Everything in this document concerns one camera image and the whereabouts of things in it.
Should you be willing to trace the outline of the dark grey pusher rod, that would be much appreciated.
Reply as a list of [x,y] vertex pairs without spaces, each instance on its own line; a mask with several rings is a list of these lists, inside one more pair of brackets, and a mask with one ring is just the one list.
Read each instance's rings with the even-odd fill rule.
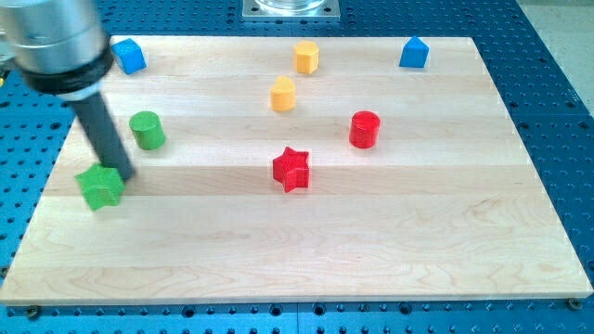
[[72,101],[71,107],[99,163],[103,167],[116,169],[123,181],[129,180],[135,169],[103,96],[95,92],[84,99]]

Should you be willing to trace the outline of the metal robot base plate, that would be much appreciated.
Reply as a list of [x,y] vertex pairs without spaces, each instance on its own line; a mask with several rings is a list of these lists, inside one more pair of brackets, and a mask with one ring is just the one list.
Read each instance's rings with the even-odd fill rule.
[[339,0],[243,0],[242,17],[266,19],[338,19]]

